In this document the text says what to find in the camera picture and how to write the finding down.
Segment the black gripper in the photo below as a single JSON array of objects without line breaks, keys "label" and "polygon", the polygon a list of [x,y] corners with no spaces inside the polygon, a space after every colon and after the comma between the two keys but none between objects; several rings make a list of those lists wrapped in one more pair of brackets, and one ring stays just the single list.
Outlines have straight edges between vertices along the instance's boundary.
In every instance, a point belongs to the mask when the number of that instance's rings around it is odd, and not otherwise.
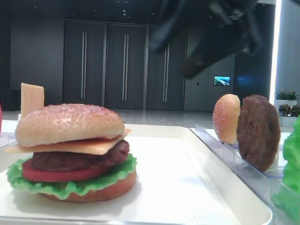
[{"label": "black gripper", "polygon": [[182,74],[193,79],[211,65],[239,52],[256,54],[262,38],[253,14],[258,0],[166,0],[159,25],[151,36],[151,50],[160,52],[186,27],[187,10],[193,1],[210,10],[218,22],[208,21],[195,49],[182,66]]}]

